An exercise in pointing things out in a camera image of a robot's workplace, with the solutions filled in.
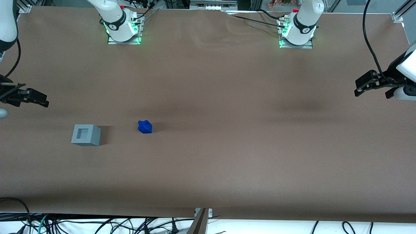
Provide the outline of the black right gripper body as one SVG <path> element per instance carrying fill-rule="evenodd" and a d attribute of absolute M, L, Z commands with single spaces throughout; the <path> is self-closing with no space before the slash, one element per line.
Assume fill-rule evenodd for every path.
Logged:
<path fill-rule="evenodd" d="M 20 107 L 22 98 L 19 92 L 25 83 L 15 83 L 6 76 L 0 75 L 0 101 L 15 107 Z"/>

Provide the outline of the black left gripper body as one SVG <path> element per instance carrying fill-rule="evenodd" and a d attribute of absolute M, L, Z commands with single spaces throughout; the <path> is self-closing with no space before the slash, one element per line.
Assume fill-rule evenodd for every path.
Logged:
<path fill-rule="evenodd" d="M 398 57 L 392 61 L 387 70 L 383 72 L 379 62 L 377 61 L 377 68 L 380 72 L 379 85 L 377 89 L 384 87 L 401 87 L 407 84 L 405 76 L 396 68 L 403 60 L 404 57 Z"/>

